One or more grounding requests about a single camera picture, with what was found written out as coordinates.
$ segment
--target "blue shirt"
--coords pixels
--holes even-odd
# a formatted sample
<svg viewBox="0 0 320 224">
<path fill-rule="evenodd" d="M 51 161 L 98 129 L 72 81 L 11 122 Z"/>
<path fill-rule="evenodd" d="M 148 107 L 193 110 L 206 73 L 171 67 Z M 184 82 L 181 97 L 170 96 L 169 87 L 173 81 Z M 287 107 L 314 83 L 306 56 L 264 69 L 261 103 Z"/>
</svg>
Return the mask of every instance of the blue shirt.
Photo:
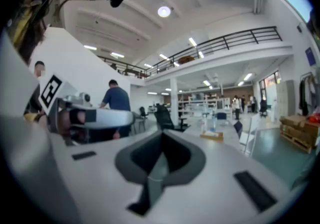
<svg viewBox="0 0 320 224">
<path fill-rule="evenodd" d="M 131 111 L 129 96 L 127 92 L 120 87 L 107 90 L 102 102 L 105 104 L 109 103 L 110 109 L 112 110 Z"/>
</svg>

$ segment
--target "black slot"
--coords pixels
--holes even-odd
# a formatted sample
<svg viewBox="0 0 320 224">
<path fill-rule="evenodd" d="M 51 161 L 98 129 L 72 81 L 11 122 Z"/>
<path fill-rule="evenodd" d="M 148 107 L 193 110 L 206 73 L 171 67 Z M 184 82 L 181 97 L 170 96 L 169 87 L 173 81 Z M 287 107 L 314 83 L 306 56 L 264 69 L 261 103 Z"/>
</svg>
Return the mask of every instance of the black slot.
<svg viewBox="0 0 320 224">
<path fill-rule="evenodd" d="M 77 161 L 77 160 L 81 160 L 84 158 L 89 158 L 89 157 L 93 157 L 95 156 L 97 153 L 94 151 L 88 151 L 88 152 L 84 152 L 84 153 L 79 153 L 79 154 L 73 154 L 72 158 Z"/>
<path fill-rule="evenodd" d="M 238 172 L 233 176 L 260 212 L 277 202 L 249 172 Z"/>
</svg>

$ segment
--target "black metal railing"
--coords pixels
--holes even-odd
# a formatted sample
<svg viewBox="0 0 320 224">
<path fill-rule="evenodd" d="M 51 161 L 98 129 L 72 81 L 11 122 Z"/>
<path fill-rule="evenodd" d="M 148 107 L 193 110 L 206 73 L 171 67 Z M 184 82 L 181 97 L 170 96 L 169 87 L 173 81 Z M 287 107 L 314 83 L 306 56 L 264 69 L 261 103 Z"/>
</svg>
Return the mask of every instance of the black metal railing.
<svg viewBox="0 0 320 224">
<path fill-rule="evenodd" d="M 98 56 L 102 61 L 107 63 L 111 68 L 124 76 L 136 77 L 145 79 L 147 77 L 147 70 L 138 66 L 134 66 L 116 59 Z"/>
<path fill-rule="evenodd" d="M 168 69 L 179 67 L 184 63 L 205 58 L 221 50 L 234 49 L 234 47 L 240 45 L 256 45 L 266 41 L 282 41 L 276 26 L 243 30 L 199 43 L 196 47 L 192 46 L 171 57 L 167 56 L 167 60 L 164 59 L 152 65 L 153 68 L 148 68 L 146 74 L 149 77 Z"/>
</svg>

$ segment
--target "wooden pallet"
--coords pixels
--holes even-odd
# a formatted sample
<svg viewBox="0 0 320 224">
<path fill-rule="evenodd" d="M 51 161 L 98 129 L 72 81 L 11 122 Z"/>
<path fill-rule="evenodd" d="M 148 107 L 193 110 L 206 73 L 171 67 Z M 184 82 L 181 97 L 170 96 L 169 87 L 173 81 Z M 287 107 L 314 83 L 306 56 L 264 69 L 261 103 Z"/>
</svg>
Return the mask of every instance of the wooden pallet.
<svg viewBox="0 0 320 224">
<path fill-rule="evenodd" d="M 280 134 L 283 138 L 287 139 L 288 141 L 290 141 L 291 143 L 295 144 L 297 147 L 299 147 L 300 149 L 302 149 L 303 151 L 307 152 L 308 154 L 310 154 L 311 150 L 312 150 L 312 146 L 305 143 L 304 141 L 302 141 L 301 139 L 298 139 L 296 137 L 293 137 L 290 134 L 287 134 L 285 132 L 283 132 L 282 130 L 280 131 Z"/>
</svg>

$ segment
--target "fluorescent light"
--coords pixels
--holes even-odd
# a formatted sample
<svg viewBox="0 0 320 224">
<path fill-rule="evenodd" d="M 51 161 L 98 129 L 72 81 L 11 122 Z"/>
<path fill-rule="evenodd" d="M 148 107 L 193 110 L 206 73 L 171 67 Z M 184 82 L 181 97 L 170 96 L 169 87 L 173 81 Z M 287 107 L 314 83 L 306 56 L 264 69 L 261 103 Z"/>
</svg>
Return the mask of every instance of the fluorescent light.
<svg viewBox="0 0 320 224">
<path fill-rule="evenodd" d="M 203 81 L 203 83 L 204 83 L 206 86 L 211 86 L 211 84 L 210 84 L 207 80 Z"/>
<path fill-rule="evenodd" d="M 244 78 L 244 81 L 247 81 L 247 80 L 249 79 L 249 77 L 251 77 L 251 76 L 252 76 L 252 73 L 247 74 L 247 75 L 245 76 L 245 78 Z"/>
<path fill-rule="evenodd" d="M 160 54 L 159 56 L 160 56 L 161 58 L 164 58 L 165 60 L 169 60 L 169 58 L 166 57 L 166 56 L 164 56 L 163 54 Z"/>
<path fill-rule="evenodd" d="M 97 47 L 89 46 L 89 45 L 84 45 L 85 48 L 90 49 L 90 50 L 97 50 Z"/>
<path fill-rule="evenodd" d="M 191 42 L 191 44 L 192 44 L 193 46 L 197 46 L 195 40 L 194 40 L 192 37 L 189 38 L 189 41 Z"/>
<path fill-rule="evenodd" d="M 119 54 L 119 53 L 115 53 L 115 52 L 111 52 L 111 55 L 113 56 L 117 56 L 117 57 L 120 57 L 120 58 L 124 58 L 125 56 Z"/>
<path fill-rule="evenodd" d="M 165 18 L 165 17 L 168 17 L 170 14 L 171 14 L 171 10 L 167 6 L 162 6 L 158 9 L 158 15 L 160 17 Z"/>
</svg>

